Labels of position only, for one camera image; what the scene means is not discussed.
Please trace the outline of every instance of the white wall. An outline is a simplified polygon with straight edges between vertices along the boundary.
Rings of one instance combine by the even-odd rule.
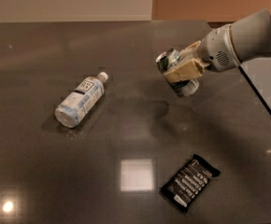
[[[145,21],[152,0],[0,0],[0,22]]]

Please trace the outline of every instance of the plastic water bottle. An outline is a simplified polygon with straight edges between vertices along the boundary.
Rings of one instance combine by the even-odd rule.
[[[56,108],[54,115],[58,121],[65,127],[76,127],[104,94],[107,79],[105,72],[85,78]]]

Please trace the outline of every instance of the black package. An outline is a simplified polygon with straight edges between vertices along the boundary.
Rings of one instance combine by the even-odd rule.
[[[160,192],[181,211],[187,211],[211,178],[220,175],[220,171],[200,156],[194,154],[166,184]]]

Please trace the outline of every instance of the dark table surface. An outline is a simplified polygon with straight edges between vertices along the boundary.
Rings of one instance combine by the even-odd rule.
[[[155,66],[209,31],[204,21],[0,24],[0,223],[271,223],[271,117],[246,79],[206,72],[180,99]],[[62,127],[55,107],[100,71],[106,95],[76,129]],[[194,153],[221,175],[184,215],[159,187]]]

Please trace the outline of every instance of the bottle cap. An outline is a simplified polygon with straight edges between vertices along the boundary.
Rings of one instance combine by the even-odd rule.
[[[107,80],[108,80],[108,75],[106,72],[100,72],[98,74],[98,78],[103,82],[103,83],[106,83]]]

